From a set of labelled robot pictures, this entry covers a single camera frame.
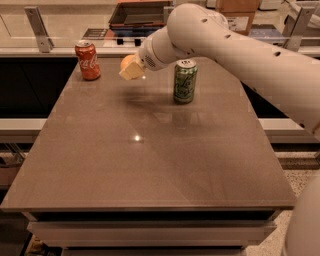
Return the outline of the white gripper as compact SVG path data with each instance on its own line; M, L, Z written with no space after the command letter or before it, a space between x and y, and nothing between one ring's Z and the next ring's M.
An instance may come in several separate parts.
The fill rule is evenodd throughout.
M138 56L134 56L134 59L124 69L120 69L119 75L125 80L143 76L145 67L157 71L174 62L176 52L167 28L164 27L149 35L140 46Z

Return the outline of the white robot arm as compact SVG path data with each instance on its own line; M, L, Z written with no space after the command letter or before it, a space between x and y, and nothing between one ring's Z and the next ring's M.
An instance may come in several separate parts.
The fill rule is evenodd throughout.
M167 25L124 58L126 80L190 57L221 65L320 140L320 61L231 31L226 18L192 3L173 9Z

